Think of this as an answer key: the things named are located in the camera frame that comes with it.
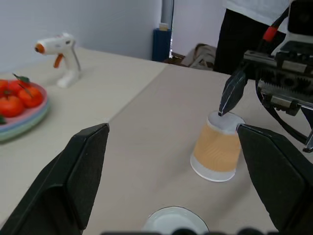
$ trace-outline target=person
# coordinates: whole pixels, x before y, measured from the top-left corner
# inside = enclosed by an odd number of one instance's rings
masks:
[[[256,50],[269,25],[288,8],[290,0],[223,0],[226,8],[221,27],[214,71],[232,74],[247,50]],[[285,20],[271,46],[285,38]]]

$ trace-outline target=paper cup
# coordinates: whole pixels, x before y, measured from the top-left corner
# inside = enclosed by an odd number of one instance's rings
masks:
[[[244,120],[232,113],[220,117],[213,112],[208,116],[190,158],[198,175],[213,182],[234,177],[241,151],[236,128],[241,123]]]
[[[151,214],[142,231],[171,235],[179,229],[189,229],[196,234],[209,232],[199,216],[182,207],[166,207]]]

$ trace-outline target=orange paper cup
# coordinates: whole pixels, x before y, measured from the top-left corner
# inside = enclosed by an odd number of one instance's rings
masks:
[[[241,123],[244,120],[232,113],[220,117],[213,112],[208,116],[190,159],[198,175],[214,182],[234,177],[241,151],[236,128]]]

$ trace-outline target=white wall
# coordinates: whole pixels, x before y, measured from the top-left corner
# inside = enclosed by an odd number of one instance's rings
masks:
[[[222,0],[175,0],[173,52],[186,55],[198,43],[216,47],[224,14]]]
[[[42,60],[38,39],[62,31],[78,45],[151,59],[162,0],[1,0],[0,71]]]

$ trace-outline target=blue container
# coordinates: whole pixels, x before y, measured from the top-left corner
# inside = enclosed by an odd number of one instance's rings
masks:
[[[153,31],[153,61],[163,62],[168,59],[171,49],[171,38],[172,31],[170,29],[161,31],[157,28]]]

